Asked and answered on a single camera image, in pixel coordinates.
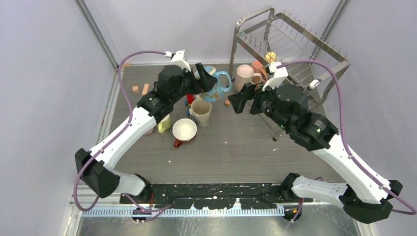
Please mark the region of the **blue patterned mug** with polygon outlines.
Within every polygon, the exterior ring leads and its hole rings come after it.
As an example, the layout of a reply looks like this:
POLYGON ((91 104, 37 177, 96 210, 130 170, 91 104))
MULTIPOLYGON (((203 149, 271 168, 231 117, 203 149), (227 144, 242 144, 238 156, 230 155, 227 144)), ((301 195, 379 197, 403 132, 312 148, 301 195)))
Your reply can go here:
POLYGON ((204 69, 209 75, 215 77, 217 82, 209 92, 202 92, 199 94, 199 96, 196 96, 196 100, 202 100, 208 103, 216 102, 223 97, 225 92, 228 92, 232 89, 231 77, 226 71, 217 71, 213 66, 205 66, 204 69), (222 75, 227 78, 228 85, 226 87, 221 85, 220 77, 222 75))

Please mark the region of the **pink cup rack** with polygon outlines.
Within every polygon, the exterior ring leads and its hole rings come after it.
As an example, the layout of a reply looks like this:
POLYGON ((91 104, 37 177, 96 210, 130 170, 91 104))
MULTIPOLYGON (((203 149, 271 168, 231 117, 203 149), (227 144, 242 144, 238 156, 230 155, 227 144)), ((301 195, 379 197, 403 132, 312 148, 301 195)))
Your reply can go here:
POLYGON ((242 89, 245 83, 249 83, 252 81, 254 73, 254 69, 251 65, 242 64, 237 67, 235 76, 235 86, 238 91, 242 89))

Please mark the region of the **cream floral mug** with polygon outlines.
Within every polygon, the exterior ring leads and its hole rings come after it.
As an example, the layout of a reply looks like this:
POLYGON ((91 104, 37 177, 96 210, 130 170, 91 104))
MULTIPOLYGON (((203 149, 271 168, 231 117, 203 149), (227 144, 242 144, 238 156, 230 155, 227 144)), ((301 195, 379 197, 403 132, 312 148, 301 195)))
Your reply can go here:
POLYGON ((212 105, 205 102, 201 98, 195 99, 190 107, 190 114, 193 116, 197 124, 201 128, 206 128, 209 125, 209 118, 211 116, 212 105))

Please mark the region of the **dark red cup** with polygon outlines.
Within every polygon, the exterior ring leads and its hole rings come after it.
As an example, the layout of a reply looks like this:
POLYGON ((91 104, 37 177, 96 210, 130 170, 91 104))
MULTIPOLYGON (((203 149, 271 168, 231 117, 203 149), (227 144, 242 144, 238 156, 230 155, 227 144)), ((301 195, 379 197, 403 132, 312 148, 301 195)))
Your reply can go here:
POLYGON ((188 143, 196 137, 197 125, 191 119, 182 118, 174 123, 172 133, 176 139, 173 147, 179 148, 182 144, 188 143))

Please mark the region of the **pale yellow mug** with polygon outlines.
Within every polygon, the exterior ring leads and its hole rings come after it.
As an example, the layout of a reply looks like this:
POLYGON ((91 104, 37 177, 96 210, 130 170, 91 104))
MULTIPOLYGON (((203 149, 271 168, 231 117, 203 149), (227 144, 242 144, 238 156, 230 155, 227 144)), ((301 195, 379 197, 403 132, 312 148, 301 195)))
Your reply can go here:
POLYGON ((170 114, 166 115, 157 125, 159 134, 163 134, 166 130, 172 126, 172 117, 170 114))

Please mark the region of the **pink faceted mug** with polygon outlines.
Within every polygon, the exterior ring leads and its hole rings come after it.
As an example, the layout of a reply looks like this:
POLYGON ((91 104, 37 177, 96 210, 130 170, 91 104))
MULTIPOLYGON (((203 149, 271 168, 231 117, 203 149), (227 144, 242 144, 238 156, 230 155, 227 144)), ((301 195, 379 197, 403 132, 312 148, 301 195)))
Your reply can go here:
POLYGON ((154 128, 149 129, 144 135, 150 135, 154 131, 154 128))

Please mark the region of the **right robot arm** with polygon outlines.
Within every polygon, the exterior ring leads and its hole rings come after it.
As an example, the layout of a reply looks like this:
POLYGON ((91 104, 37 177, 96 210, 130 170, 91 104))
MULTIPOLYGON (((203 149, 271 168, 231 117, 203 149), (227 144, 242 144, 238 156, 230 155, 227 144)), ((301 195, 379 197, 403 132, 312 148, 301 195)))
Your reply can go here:
POLYGON ((330 203, 366 224, 389 217, 393 211, 389 191, 399 194, 402 184, 381 177, 353 152, 347 153, 337 127, 325 116, 309 111, 303 88, 281 85, 272 89, 246 83, 228 100, 237 114, 252 101, 250 114, 270 118, 296 144, 324 160, 344 179, 343 183, 329 183, 290 173, 281 183, 284 200, 310 198, 330 203))

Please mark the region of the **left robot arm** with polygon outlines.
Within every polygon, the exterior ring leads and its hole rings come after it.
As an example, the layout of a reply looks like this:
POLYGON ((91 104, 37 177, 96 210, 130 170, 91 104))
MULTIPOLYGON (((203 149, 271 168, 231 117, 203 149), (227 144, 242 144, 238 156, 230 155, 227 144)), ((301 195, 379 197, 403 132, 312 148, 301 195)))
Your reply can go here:
POLYGON ((83 148, 75 153, 80 179, 100 198, 114 192, 132 195, 138 203, 146 203, 151 191, 138 175, 114 171, 121 157, 146 132, 169 115, 174 105, 188 94, 210 91, 217 79, 196 64, 199 77, 177 65, 167 65, 158 74, 154 88, 142 96, 132 114, 101 143, 90 150, 83 148))

